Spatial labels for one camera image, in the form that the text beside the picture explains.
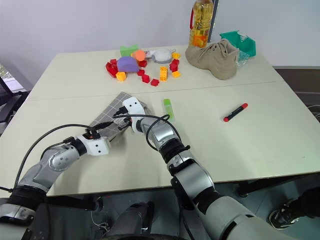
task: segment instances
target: teal plastic basket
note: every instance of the teal plastic basket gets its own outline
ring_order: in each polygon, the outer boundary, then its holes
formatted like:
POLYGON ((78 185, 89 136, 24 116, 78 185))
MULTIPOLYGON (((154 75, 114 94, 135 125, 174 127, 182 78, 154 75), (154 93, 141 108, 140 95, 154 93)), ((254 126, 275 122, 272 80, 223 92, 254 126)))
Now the teal plastic basket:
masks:
POLYGON ((229 31, 220 33, 222 39, 227 39, 233 46, 240 51, 253 57, 256 55, 256 42, 246 35, 238 33, 239 31, 229 31))

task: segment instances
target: yellow oil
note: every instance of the yellow oil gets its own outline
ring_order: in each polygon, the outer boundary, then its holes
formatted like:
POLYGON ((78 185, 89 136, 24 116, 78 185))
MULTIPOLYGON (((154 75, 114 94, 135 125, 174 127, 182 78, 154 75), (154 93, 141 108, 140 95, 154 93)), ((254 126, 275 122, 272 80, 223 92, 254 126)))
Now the yellow oil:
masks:
POLYGON ((204 48, 208 43, 214 0, 197 0, 193 5, 193 28, 190 30, 189 45, 204 48))

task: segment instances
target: white table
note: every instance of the white table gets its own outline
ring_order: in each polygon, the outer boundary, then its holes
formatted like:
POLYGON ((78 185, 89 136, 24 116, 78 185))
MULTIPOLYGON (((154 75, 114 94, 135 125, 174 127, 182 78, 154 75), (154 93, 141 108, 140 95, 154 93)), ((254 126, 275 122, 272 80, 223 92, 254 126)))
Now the white table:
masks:
MULTIPOLYGON (((140 82, 135 74, 125 82, 109 77, 104 65, 118 58, 118 51, 59 54, 0 137, 0 164, 5 166, 0 168, 0 185, 13 185, 25 152, 40 135, 62 124, 89 124, 120 91, 145 102, 158 116, 164 113, 162 100, 169 98, 183 143, 191 146, 214 182, 320 171, 320 124, 263 56, 258 54, 235 77, 222 81, 188 65, 184 46, 175 48, 182 55, 182 76, 169 77, 158 87, 140 82), (230 122, 222 121, 244 102, 248 108, 230 122)), ((154 78, 158 69, 158 64, 150 62, 146 72, 154 78)), ((65 128, 49 135, 31 153, 24 172, 39 160, 45 147, 82 131, 65 128)), ((111 145, 109 155, 80 158, 48 195, 170 185, 166 164, 142 134, 128 129, 111 145)), ((0 197, 8 196, 0 191, 0 197)))

